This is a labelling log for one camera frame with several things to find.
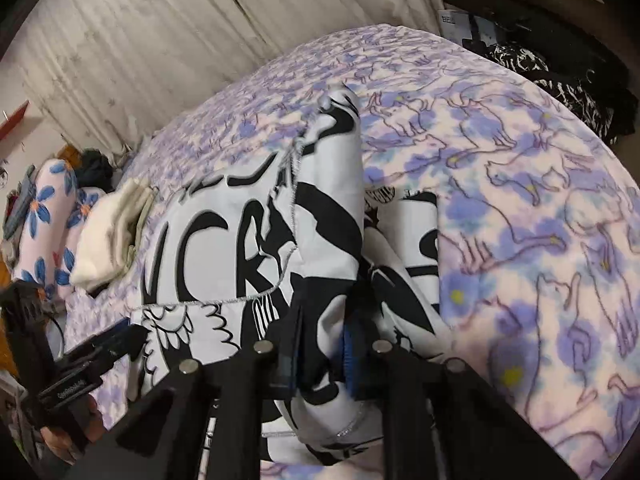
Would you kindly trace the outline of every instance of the white curtain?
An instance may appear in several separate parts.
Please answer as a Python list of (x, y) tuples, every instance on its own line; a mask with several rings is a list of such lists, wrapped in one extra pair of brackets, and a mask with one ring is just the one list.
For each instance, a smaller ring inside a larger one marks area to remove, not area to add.
[(441, 0), (40, 0), (2, 63), (78, 148), (117, 154), (306, 41), (372, 23), (438, 33)]

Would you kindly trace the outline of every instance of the white and black printed fabric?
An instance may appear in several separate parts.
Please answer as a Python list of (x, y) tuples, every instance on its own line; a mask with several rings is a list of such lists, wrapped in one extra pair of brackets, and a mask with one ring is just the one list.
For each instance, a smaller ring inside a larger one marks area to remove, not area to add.
[(135, 400), (185, 358), (204, 364), (264, 338), (295, 312), (300, 390), (265, 402), (262, 457), (329, 465), (379, 446), (382, 415), (348, 392), (346, 320), (423, 358), (451, 345), (438, 312), (436, 197), (364, 189), (358, 99), (332, 89), (286, 152), (232, 166), (172, 197), (148, 251)]
[(489, 46), (486, 57), (545, 89), (609, 146), (618, 141), (616, 132), (610, 132), (614, 109), (594, 99), (580, 80), (550, 72), (542, 56), (513, 41)]

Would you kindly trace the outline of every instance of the folded cloth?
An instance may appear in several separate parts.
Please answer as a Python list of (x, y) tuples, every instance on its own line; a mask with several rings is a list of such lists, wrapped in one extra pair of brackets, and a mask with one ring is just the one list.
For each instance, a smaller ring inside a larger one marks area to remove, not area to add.
[(36, 167), (31, 164), (24, 174), (24, 178), (20, 185), (20, 195), (18, 195), (8, 218), (4, 221), (2, 233), (5, 240), (8, 240), (13, 236), (15, 230), (22, 222), (24, 222), (24, 219), (27, 216), (29, 206), (36, 194), (35, 184), (31, 181), (31, 175), (35, 169)]
[(62, 235), (62, 243), (54, 256), (56, 263), (56, 296), (60, 298), (60, 300), (66, 300), (75, 290), (75, 287), (69, 281), (69, 277), (76, 266), (78, 240), (80, 239), (80, 234), (84, 229), (84, 223), (89, 213), (98, 203), (98, 200), (104, 195), (105, 192), (98, 187), (83, 187), (82, 189), (78, 189), (76, 203), (66, 221), (66, 229)]
[(148, 180), (127, 180), (94, 206), (80, 233), (70, 282), (87, 291), (110, 282), (126, 265), (129, 227), (140, 216), (152, 191)]
[(127, 248), (126, 259), (124, 261), (124, 268), (120, 273), (122, 276), (129, 272), (133, 264), (133, 260), (136, 257), (136, 253), (138, 252), (138, 248), (140, 247), (140, 241), (142, 240), (142, 229), (145, 226), (146, 218), (149, 216), (149, 212), (151, 211), (151, 206), (156, 200), (156, 193), (158, 190), (151, 189), (151, 193), (147, 195), (146, 202), (142, 207), (142, 211), (140, 211), (140, 216), (138, 217), (138, 223), (136, 224), (136, 236), (133, 240), (133, 245), (129, 243), (129, 247)]
[(111, 177), (113, 168), (109, 159), (98, 150), (84, 150), (80, 168), (76, 169), (78, 187), (99, 187), (105, 192), (113, 191)]

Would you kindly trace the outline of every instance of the bed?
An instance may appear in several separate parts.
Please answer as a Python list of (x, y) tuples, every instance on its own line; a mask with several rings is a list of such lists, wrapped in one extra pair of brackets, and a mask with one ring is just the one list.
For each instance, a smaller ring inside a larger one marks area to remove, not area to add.
[[(543, 90), (423, 31), (379, 25), (300, 46), (146, 139), (126, 173), (159, 189), (138, 256), (95, 300), (67, 301), (67, 348), (140, 307), (174, 192), (284, 148), (341, 82), (362, 101), (367, 186), (438, 195), (440, 315), (455, 353), (578, 475), (601, 477), (640, 416), (638, 186)], [(107, 427), (126, 410), (126, 381), (119, 362), (96, 392)], [(288, 474), (322, 469), (263, 471)]]

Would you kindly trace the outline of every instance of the red object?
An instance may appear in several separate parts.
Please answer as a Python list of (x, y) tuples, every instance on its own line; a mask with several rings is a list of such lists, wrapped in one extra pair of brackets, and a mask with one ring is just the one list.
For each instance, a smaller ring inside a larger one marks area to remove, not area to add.
[(4, 210), (4, 221), (9, 218), (11, 211), (14, 210), (15, 201), (18, 200), (18, 194), (15, 189), (6, 196), (6, 209)]
[(24, 117), (29, 102), (25, 101), (20, 108), (9, 116), (2, 124), (0, 124), (0, 140), (4, 139), (11, 130), (13, 130)]

